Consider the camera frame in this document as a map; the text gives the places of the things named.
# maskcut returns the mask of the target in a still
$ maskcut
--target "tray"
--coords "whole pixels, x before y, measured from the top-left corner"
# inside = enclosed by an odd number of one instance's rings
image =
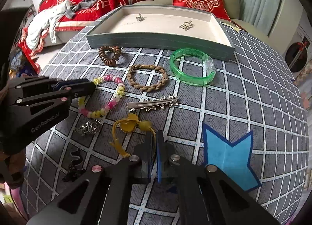
[[[138,21],[138,14],[144,20]],[[192,21],[188,30],[179,28]],[[214,14],[164,5],[132,5],[113,10],[87,33],[91,48],[103,45],[177,50],[194,48],[215,59],[235,60],[231,38]]]

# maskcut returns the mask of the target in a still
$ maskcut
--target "silver jewelry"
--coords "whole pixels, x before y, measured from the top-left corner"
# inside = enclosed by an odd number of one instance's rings
[[[144,17],[141,16],[141,13],[138,14],[138,17],[136,18],[139,22],[144,20]]]
[[[179,28],[183,28],[185,30],[188,30],[189,28],[192,27],[193,27],[192,21],[185,22],[184,24],[179,26]]]
[[[155,100],[148,100],[144,102],[128,102],[127,108],[130,112],[139,109],[146,109],[146,111],[156,110],[156,107],[160,107],[162,110],[164,110],[165,105],[168,105],[170,108],[173,105],[179,105],[177,100],[177,96],[170,94],[168,98],[163,96],[162,98],[156,98]]]
[[[76,132],[80,133],[82,136],[86,134],[96,134],[101,129],[101,122],[96,119],[91,119],[90,121],[82,124],[79,128],[75,128]]]

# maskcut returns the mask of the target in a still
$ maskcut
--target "washing machine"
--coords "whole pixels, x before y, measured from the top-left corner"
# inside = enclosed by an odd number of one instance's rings
[[[303,16],[294,34],[294,37],[287,47],[287,50],[283,54],[283,57],[288,67],[290,67],[294,79],[299,75],[299,73],[306,66],[306,64],[312,59],[312,45],[310,45],[310,37],[312,38],[311,31],[311,25],[309,24],[309,22],[307,23],[305,21],[305,16]]]

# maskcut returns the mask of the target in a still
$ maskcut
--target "checkered tablecloth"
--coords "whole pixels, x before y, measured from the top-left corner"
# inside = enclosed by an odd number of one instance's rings
[[[147,48],[123,48],[117,67],[103,65],[98,50],[91,49],[86,33],[88,26],[71,39],[43,69],[42,75],[61,79],[88,78],[114,74],[125,81],[126,94],[105,118],[99,134],[80,136],[74,131],[86,119],[78,113],[73,100],[70,116],[51,128],[27,147],[26,180],[22,199],[33,216],[59,195],[69,183],[62,182],[71,161],[70,152],[82,149],[83,167],[95,164],[104,167],[116,164],[121,156],[109,145],[114,121],[127,115],[126,103],[148,97],[179,96],[179,106],[156,111],[140,111],[141,120],[149,120],[156,130],[164,130],[164,138],[172,142],[177,152],[194,164],[203,162],[202,121],[230,141],[236,141],[254,131],[251,167],[262,187],[250,195],[282,224],[298,206],[308,165],[308,128],[300,94],[292,84],[292,74],[283,58],[269,46],[246,32],[238,33],[228,26],[226,32],[235,44],[235,62],[214,60],[216,76],[204,87],[189,86],[177,80],[169,68],[172,51]],[[126,80],[126,70],[133,64],[163,66],[169,81],[160,91],[140,92]],[[187,74],[205,75],[200,60],[184,57],[177,67]],[[160,74],[149,70],[136,71],[140,84],[154,84]],[[112,82],[96,88],[87,103],[94,110],[106,104],[116,89]],[[144,140],[137,130],[132,134],[118,132],[123,147],[131,153]],[[171,185],[155,181],[134,185],[129,206],[129,225],[179,224],[178,199],[168,192]]]

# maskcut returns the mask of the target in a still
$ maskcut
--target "brown spiral hair tie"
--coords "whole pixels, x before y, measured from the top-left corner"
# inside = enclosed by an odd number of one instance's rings
[[[114,56],[109,59],[105,51],[110,51],[114,53]],[[116,66],[116,61],[121,56],[121,48],[119,46],[102,46],[99,49],[99,57],[102,59],[103,63],[107,66]]]
[[[158,71],[161,73],[163,78],[157,84],[154,84],[151,86],[140,85],[132,77],[132,71],[137,70],[137,69],[151,69],[151,70]],[[161,87],[163,87],[168,80],[168,76],[167,76],[167,72],[165,71],[165,69],[161,66],[137,64],[129,68],[128,73],[127,73],[127,79],[132,87],[137,88],[140,91],[151,92],[154,90],[159,90]]]

